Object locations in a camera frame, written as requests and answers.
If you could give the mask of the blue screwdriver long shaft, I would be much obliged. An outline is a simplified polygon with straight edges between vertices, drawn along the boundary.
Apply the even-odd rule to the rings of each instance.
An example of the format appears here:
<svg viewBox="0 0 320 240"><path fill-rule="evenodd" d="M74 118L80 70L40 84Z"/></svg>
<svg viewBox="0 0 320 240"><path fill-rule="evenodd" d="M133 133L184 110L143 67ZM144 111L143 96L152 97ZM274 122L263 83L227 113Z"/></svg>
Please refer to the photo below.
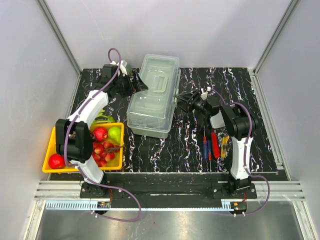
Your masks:
<svg viewBox="0 0 320 240"><path fill-rule="evenodd" d="M203 159L207 160L208 159L208 149L207 149L207 137L206 137L206 128L203 128L203 141L202 141L202 146L203 146Z"/></svg>

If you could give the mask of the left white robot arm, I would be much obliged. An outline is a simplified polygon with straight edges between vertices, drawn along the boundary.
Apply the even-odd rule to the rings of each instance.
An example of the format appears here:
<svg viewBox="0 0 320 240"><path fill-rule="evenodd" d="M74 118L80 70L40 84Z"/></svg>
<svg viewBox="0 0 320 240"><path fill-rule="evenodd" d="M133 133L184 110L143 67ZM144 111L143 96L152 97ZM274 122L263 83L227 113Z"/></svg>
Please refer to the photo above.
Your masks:
<svg viewBox="0 0 320 240"><path fill-rule="evenodd" d="M125 60L105 64L80 107L55 123L56 153L63 157L66 167L78 169L88 184L101 184L104 173L92 156L90 127L100 110L116 95L125 98L147 89L137 71Z"/></svg>

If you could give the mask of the yellow utility knife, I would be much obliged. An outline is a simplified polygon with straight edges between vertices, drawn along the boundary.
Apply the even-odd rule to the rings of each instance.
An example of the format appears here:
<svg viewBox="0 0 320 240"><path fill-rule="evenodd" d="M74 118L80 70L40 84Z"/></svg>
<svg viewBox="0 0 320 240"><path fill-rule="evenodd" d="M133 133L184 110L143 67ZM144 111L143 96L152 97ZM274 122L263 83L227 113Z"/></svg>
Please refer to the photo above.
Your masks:
<svg viewBox="0 0 320 240"><path fill-rule="evenodd" d="M225 157L227 156L227 148L228 148L228 141L229 141L230 136L225 135L222 138L221 142L221 153L220 153L220 159L223 161Z"/></svg>

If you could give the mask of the blue screwdriver red tip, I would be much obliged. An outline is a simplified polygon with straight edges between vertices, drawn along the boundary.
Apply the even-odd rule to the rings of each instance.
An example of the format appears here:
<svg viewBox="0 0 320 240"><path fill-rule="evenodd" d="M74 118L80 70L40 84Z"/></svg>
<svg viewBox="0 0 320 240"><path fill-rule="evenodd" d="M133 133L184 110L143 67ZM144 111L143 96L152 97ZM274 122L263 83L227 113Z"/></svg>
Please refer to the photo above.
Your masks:
<svg viewBox="0 0 320 240"><path fill-rule="evenodd" d="M207 155L209 160L209 172L212 172L212 148L210 140L207 140Z"/></svg>

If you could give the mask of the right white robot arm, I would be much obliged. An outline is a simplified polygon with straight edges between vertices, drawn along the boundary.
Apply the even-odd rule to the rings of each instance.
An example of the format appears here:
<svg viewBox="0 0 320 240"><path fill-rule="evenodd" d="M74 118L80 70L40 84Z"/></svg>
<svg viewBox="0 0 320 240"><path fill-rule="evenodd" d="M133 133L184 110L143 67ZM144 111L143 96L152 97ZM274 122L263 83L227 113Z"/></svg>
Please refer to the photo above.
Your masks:
<svg viewBox="0 0 320 240"><path fill-rule="evenodd" d="M231 195L251 187L250 153L258 119L239 102L212 105L199 89L175 96L177 107L186 113L203 115L205 127L211 132L225 128L232 142L232 162L226 189Z"/></svg>

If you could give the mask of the red folding knife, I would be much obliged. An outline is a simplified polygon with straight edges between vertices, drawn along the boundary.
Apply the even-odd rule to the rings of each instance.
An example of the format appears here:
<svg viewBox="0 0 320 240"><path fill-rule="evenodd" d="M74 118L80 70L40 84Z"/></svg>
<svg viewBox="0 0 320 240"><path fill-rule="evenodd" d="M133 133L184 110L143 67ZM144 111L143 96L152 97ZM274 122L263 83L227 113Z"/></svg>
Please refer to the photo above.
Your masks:
<svg viewBox="0 0 320 240"><path fill-rule="evenodd" d="M211 143L212 143L214 158L218 159L221 156L221 151L219 148L218 137L215 132L211 132Z"/></svg>

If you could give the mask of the translucent plastic tool box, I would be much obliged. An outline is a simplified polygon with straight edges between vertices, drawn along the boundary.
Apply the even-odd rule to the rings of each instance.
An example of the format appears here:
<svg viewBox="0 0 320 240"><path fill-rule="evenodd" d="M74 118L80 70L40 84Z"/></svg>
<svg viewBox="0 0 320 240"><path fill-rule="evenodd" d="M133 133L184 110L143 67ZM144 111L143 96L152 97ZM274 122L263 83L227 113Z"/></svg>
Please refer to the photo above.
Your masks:
<svg viewBox="0 0 320 240"><path fill-rule="evenodd" d="M134 134L168 137L177 106L180 75L178 57L145 55L139 76L148 89L132 95L126 112L127 126Z"/></svg>

